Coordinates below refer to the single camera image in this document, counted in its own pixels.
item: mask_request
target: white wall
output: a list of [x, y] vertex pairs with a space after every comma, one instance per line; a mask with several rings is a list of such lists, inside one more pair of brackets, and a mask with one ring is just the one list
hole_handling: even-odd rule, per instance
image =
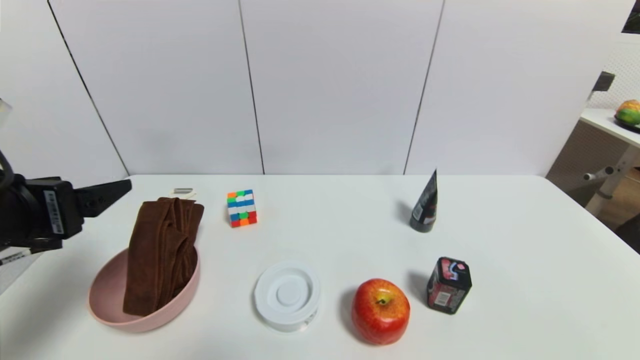
[[546, 174], [634, 0], [447, 0], [407, 174]]
[[132, 174], [261, 174], [237, 0], [52, 0]]
[[603, 70], [616, 78], [609, 91], [593, 93], [588, 108], [617, 109], [624, 101], [640, 100], [640, 34], [618, 34]]
[[124, 178], [47, 2], [2, 0], [1, 16], [0, 97], [13, 112], [0, 149], [14, 171], [75, 187]]
[[442, 0], [241, 0], [267, 174], [402, 174]]

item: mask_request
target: pink bowl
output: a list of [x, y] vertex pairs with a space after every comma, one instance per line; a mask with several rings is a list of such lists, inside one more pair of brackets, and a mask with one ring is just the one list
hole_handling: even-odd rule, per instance
[[136, 316], [122, 311], [124, 291], [127, 286], [127, 258], [129, 249], [123, 250], [102, 267], [89, 290], [87, 307], [89, 313], [104, 325], [127, 332], [143, 332], [156, 329], [178, 316], [193, 299], [200, 280], [200, 256], [196, 270], [187, 286], [160, 310]]

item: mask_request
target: brown towel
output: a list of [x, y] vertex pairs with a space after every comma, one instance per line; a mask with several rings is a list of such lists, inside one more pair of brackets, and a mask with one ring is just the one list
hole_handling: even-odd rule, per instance
[[146, 201], [129, 242], [123, 311], [147, 316], [187, 285], [197, 262], [195, 248], [204, 207], [192, 200]]

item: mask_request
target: container lid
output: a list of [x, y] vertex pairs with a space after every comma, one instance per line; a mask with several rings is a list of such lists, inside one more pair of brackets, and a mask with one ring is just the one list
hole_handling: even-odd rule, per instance
[[269, 267], [253, 292], [255, 306], [272, 328], [292, 332], [306, 328], [320, 303], [316, 273], [299, 261]]

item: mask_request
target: red apple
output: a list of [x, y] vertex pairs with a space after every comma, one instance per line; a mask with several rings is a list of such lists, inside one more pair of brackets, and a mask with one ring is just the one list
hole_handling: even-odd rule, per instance
[[371, 279], [356, 291], [351, 319], [365, 340], [388, 345], [402, 338], [410, 311], [409, 300], [400, 288], [383, 279]]

